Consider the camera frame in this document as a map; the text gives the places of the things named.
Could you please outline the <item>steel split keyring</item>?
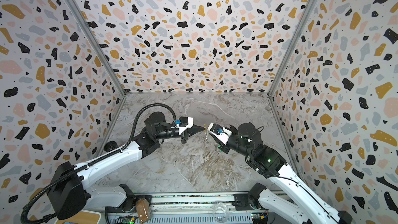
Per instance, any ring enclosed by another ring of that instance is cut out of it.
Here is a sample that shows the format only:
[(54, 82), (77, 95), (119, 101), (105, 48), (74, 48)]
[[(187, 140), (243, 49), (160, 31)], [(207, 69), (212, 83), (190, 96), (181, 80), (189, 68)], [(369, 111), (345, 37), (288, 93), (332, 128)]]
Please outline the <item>steel split keyring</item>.
[(208, 129), (205, 128), (205, 129), (204, 129), (204, 138), (203, 138), (203, 141), (204, 141), (204, 142), (207, 142), (208, 136), (209, 136), (209, 134), (208, 134)]

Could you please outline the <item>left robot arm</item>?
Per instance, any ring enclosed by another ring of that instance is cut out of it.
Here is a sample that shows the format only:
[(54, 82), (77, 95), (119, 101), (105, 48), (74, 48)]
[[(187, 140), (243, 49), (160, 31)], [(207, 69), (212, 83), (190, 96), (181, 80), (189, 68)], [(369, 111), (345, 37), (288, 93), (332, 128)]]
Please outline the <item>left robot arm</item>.
[(147, 157), (164, 140), (179, 138), (184, 144), (191, 136), (205, 130), (204, 127), (195, 125), (191, 117), (180, 117), (167, 123), (162, 112), (152, 113), (144, 123), (141, 133), (124, 146), (75, 166), (70, 162), (58, 166), (51, 180), (55, 185), (47, 192), (58, 219), (68, 219), (92, 202), (94, 194), (89, 192), (89, 188), (99, 179)]

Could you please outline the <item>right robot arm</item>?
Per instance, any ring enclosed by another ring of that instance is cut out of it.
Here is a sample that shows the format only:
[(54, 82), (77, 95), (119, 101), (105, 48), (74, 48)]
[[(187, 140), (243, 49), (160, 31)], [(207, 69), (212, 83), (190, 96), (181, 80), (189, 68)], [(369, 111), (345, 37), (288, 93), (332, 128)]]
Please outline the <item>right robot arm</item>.
[(285, 200), (257, 183), (247, 194), (247, 204), (253, 209), (268, 209), (292, 224), (352, 223), (352, 216), (347, 211), (338, 211), (322, 200), (282, 155), (263, 143), (262, 130), (263, 127), (256, 128), (251, 122), (238, 128), (211, 123), (207, 128), (220, 150), (225, 153), (232, 150), (243, 155), (247, 165), (276, 184), (291, 199)]

